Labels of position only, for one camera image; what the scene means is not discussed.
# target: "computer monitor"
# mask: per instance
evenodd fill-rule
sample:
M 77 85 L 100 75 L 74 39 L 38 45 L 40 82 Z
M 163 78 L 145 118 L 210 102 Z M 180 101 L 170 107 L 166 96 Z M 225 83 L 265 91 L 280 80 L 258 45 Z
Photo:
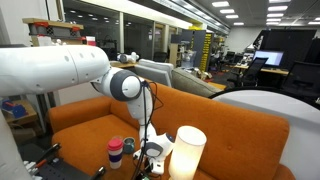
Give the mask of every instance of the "computer monitor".
M 282 60 L 282 56 L 282 51 L 256 50 L 253 59 L 255 59 L 256 57 L 267 57 L 268 61 L 265 64 L 266 67 L 279 67 Z

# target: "ceiling light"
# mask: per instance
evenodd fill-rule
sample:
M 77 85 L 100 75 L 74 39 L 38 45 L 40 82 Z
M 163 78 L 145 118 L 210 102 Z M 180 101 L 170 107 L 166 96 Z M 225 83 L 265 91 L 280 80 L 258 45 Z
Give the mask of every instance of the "ceiling light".
M 239 18 L 239 16 L 238 15 L 227 15 L 226 18 L 235 19 L 235 18 Z
M 291 0 L 269 0 L 269 3 L 283 3 L 290 2 Z
M 233 9 L 221 9 L 220 12 L 222 14 L 229 14 L 229 13 L 234 13 Z
M 202 11 L 197 11 L 196 14 L 198 14 L 200 16 L 204 15 L 204 13 Z
M 244 23 L 243 22 L 235 22 L 235 23 L 233 23 L 233 25 L 235 25 L 235 26 L 243 26 Z
M 315 22 L 315 21 L 311 21 L 311 22 L 309 22 L 308 24 L 320 24 L 320 22 Z
M 229 3 L 228 3 L 228 1 L 213 2 L 212 6 L 214 6 L 214 7 L 227 7 L 227 6 L 229 6 Z
M 268 11 L 285 11 L 288 6 L 271 6 L 268 8 Z
M 186 8 L 186 9 L 193 9 L 193 8 L 194 8 L 194 7 L 191 6 L 190 4 L 187 4 L 187 5 L 183 6 L 183 7 Z
M 278 25 L 279 22 L 267 22 L 267 25 Z
M 274 13 L 274 14 L 268 14 L 267 17 L 282 17 L 282 13 Z
M 268 22 L 272 21 L 272 22 L 275 22 L 275 21 L 281 21 L 281 19 L 278 19 L 278 18 L 272 18 L 272 19 L 267 19 Z
M 203 16 L 203 18 L 205 18 L 205 19 L 211 19 L 211 17 L 209 17 L 209 16 Z

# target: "robotic arm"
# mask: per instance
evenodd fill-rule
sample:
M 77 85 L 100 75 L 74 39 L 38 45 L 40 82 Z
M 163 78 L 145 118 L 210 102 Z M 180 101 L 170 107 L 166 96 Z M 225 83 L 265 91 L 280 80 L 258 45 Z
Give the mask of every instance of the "robotic arm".
M 127 102 L 131 116 L 141 127 L 139 152 L 148 157 L 153 173 L 163 174 L 163 162 L 173 149 L 173 140 L 167 134 L 157 136 L 149 123 L 153 103 L 147 83 L 130 71 L 111 68 L 100 48 L 83 45 L 5 48 L 0 49 L 0 62 L 0 96 L 41 94 L 91 82 L 100 93 Z M 1 113 L 0 144 L 0 176 L 30 179 Z

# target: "office chair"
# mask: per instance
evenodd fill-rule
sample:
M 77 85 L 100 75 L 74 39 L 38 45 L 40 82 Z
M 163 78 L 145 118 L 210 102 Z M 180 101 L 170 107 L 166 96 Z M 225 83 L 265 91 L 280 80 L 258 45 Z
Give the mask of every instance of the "office chair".
M 228 51 L 227 54 L 224 56 L 222 60 L 220 60 L 220 70 L 222 71 L 223 65 L 228 65 L 229 63 L 232 63 L 234 60 L 234 55 L 236 53 L 233 51 Z
M 316 100 L 320 97 L 320 64 L 295 61 L 282 84 L 282 90 L 296 97 Z
M 166 62 L 168 53 L 166 52 L 154 52 L 153 61 L 154 62 Z
M 243 59 L 243 54 L 236 54 L 236 55 L 234 55 L 233 62 L 230 63 L 230 65 L 236 65 L 236 64 L 239 63 L 242 59 Z
M 234 83 L 235 87 L 257 86 L 257 74 L 260 72 L 267 60 L 268 58 L 257 57 L 253 60 L 243 74 L 231 72 L 232 74 L 236 75 L 236 79 L 227 79 L 227 81 Z

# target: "couch backrest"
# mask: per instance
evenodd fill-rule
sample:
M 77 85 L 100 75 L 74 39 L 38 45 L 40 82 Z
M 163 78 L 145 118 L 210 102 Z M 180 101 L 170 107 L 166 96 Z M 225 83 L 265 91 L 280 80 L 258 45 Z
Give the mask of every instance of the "couch backrest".
M 159 62 L 154 62 L 147 59 L 140 59 L 138 64 L 141 66 L 166 71 L 169 75 L 170 80 L 172 78 L 171 71 L 173 70 L 174 67 L 173 67 L 173 64 L 171 63 L 159 63 Z
M 175 89 L 202 97 L 209 97 L 221 91 L 182 68 L 175 68 L 172 70 L 172 85 Z
M 167 71 L 142 66 L 140 64 L 135 65 L 134 68 L 138 76 L 172 87 L 171 78 L 169 78 Z
M 278 168 L 289 134 L 281 117 L 247 110 L 167 86 L 157 85 L 163 103 L 154 111 L 157 133 L 176 136 L 180 126 L 191 125 L 207 136 L 199 168 L 215 179 L 270 180 Z M 114 102 L 111 112 L 138 128 L 126 106 Z

